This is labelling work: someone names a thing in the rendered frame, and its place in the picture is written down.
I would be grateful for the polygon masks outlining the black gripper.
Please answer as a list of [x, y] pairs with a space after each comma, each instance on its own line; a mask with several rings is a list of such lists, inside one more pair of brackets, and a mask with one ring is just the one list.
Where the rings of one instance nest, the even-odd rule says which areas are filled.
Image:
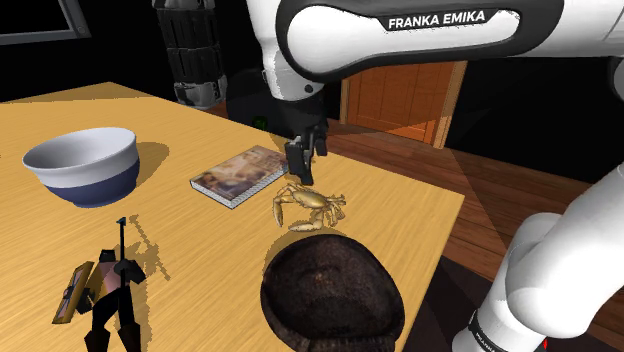
[[[283, 137], [294, 138], [284, 145], [289, 172], [297, 176], [303, 185], [312, 186], [313, 151], [318, 156], [328, 154], [326, 145], [328, 122], [324, 91], [297, 101], [279, 99], [274, 101], [278, 109], [276, 130]], [[307, 141], [310, 132], [311, 146], [303, 142]]]

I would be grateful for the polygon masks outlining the golden crab figure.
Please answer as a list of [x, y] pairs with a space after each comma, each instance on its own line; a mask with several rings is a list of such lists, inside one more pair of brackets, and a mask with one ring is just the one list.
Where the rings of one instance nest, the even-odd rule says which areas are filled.
[[282, 227], [283, 205], [297, 204], [310, 211], [310, 219], [292, 224], [290, 231], [310, 232], [323, 228], [325, 221], [334, 227], [346, 217], [342, 207], [346, 205], [343, 195], [324, 196], [323, 194], [301, 184], [288, 183], [282, 187], [272, 200], [272, 214], [276, 224]]

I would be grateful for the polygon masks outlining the picture cover book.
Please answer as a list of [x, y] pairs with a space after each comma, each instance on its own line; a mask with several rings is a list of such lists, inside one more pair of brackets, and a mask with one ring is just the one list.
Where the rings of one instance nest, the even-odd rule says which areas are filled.
[[195, 176], [190, 185], [234, 209], [288, 171], [284, 154], [256, 145]]

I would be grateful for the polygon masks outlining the orange wooden door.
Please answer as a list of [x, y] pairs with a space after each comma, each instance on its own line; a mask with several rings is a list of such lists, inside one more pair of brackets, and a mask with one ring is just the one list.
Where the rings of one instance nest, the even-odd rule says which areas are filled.
[[467, 66], [386, 66], [350, 76], [341, 82], [339, 121], [442, 149]]

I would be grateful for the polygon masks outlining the light wooden table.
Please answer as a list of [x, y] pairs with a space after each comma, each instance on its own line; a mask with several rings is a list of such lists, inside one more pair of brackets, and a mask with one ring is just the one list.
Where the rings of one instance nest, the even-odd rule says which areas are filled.
[[[58, 135], [119, 126], [136, 133], [140, 185], [82, 209], [44, 188], [22, 163]], [[0, 352], [86, 352], [89, 316], [56, 325], [74, 269], [121, 241], [154, 267], [133, 290], [147, 352], [288, 352], [264, 319], [265, 264], [296, 240], [278, 227], [272, 184], [228, 209], [190, 187], [202, 171], [268, 133], [112, 84], [0, 104]]]

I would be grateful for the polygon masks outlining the dark brown round bowl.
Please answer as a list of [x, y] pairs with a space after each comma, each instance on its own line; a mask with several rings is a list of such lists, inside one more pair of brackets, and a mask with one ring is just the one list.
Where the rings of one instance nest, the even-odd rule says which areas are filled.
[[280, 250], [263, 273], [260, 302], [294, 352], [395, 352], [405, 324], [391, 275], [364, 245], [335, 234]]

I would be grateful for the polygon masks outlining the black and grey column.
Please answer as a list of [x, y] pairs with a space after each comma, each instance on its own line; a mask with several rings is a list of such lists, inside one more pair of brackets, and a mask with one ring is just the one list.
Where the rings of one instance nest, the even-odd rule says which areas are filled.
[[227, 78], [214, 0], [151, 0], [179, 103], [201, 110], [225, 100]]

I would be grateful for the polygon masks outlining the white and blue bowl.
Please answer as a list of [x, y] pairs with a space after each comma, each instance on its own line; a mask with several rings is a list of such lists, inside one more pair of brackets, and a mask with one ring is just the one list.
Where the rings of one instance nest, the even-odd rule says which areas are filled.
[[140, 171], [136, 135], [121, 127], [52, 138], [29, 150], [22, 163], [50, 192], [81, 208], [126, 197], [136, 188]]

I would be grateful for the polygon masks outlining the warrior figure with shield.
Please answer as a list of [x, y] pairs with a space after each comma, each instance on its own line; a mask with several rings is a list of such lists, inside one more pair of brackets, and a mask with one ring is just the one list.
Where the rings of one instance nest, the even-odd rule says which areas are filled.
[[96, 263], [86, 261], [72, 273], [52, 322], [69, 323], [76, 313], [90, 312], [91, 329], [84, 337], [88, 352], [108, 352], [111, 333], [105, 324], [119, 318], [117, 334], [126, 352], [142, 352], [141, 327], [135, 319], [130, 284], [146, 279], [143, 269], [120, 249], [103, 249]]

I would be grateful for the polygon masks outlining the grey framed dark window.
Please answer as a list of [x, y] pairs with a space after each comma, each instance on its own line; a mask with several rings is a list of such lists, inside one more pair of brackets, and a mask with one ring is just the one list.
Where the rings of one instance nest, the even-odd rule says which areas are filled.
[[0, 0], [0, 46], [90, 37], [78, 0]]

